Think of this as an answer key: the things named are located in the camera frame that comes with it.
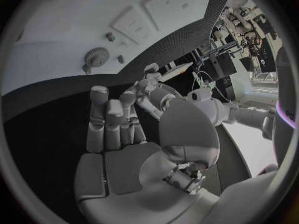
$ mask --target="pink light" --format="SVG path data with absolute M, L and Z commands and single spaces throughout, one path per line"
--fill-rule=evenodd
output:
M 294 121 L 292 121 L 289 117 L 286 116 L 286 114 L 281 110 L 280 106 L 279 106 L 279 102 L 277 100 L 276 102 L 276 111 L 279 114 L 279 116 L 292 128 L 296 128 L 296 124 Z

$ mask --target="black floor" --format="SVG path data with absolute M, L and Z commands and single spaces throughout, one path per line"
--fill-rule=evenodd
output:
M 186 95 L 191 87 L 181 84 L 178 90 Z M 110 87 L 110 99 L 117 99 L 129 86 Z M 157 121 L 138 107 L 136 110 L 148 141 L 159 143 Z M 28 110 L 4 124 L 7 142 L 26 182 L 49 208 L 76 224 L 86 223 L 75 203 L 73 181 L 79 158 L 86 152 L 89 112 L 89 93 L 81 93 Z M 221 155 L 219 161 L 226 162 L 232 175 L 229 165 L 234 164 L 227 163 Z M 225 186 L 246 178 L 242 173 L 221 186 L 225 177 L 219 179 L 218 169 L 214 166 L 207 173 L 206 182 L 206 188 L 217 195 Z

